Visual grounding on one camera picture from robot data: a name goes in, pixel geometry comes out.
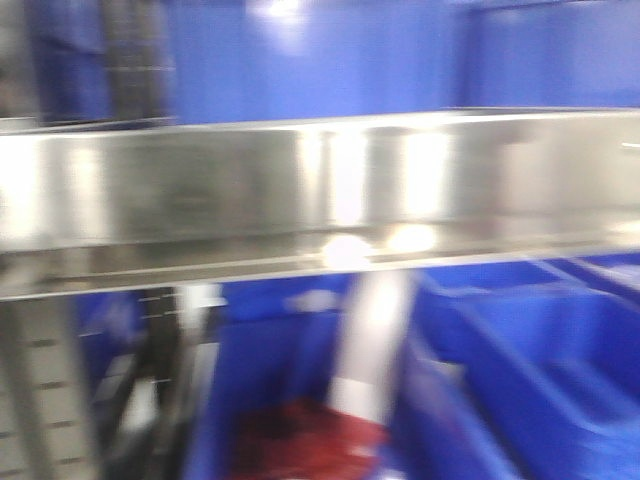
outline dark red stain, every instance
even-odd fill
[[[296,400],[241,416],[229,480],[360,480],[385,440],[378,424]]]

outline blue plastic bin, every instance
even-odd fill
[[[584,283],[544,262],[508,261],[428,267],[417,273],[420,290],[416,308],[428,321],[421,323],[437,354],[460,361],[465,329],[454,313],[454,300],[495,293],[580,288]]]
[[[166,0],[180,123],[456,105],[446,0]]]
[[[638,309],[586,290],[460,308],[466,380],[535,478],[640,478]]]
[[[222,296],[230,321],[261,320],[309,310],[335,311],[342,307],[352,280],[352,274],[332,274],[229,282],[223,284]]]
[[[269,292],[279,291],[276,297],[282,298],[283,292],[286,296],[340,280],[347,281],[339,289],[344,296],[352,279],[336,275],[232,284],[213,382],[188,448],[183,480],[224,478],[239,414],[300,396],[325,400],[333,375],[340,310],[273,315],[280,304],[270,303]],[[250,295],[254,295],[252,304],[265,302],[265,309],[247,315],[246,310],[234,308],[236,302],[249,302]],[[235,312],[241,318],[234,317]],[[367,479],[519,478],[470,403],[432,365],[435,357],[431,355],[426,339],[407,337],[390,441],[381,447],[380,465]]]
[[[636,0],[471,3],[465,105],[640,105]]]

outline perforated metal post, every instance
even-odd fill
[[[0,478],[101,478],[68,298],[0,303]]]

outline metal rack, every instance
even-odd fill
[[[0,401],[13,412],[0,442],[23,452],[0,464],[3,478],[101,475],[70,294],[640,239],[635,111],[18,134],[0,145]],[[150,315],[175,314],[160,303]],[[69,445],[81,451],[57,450]]]

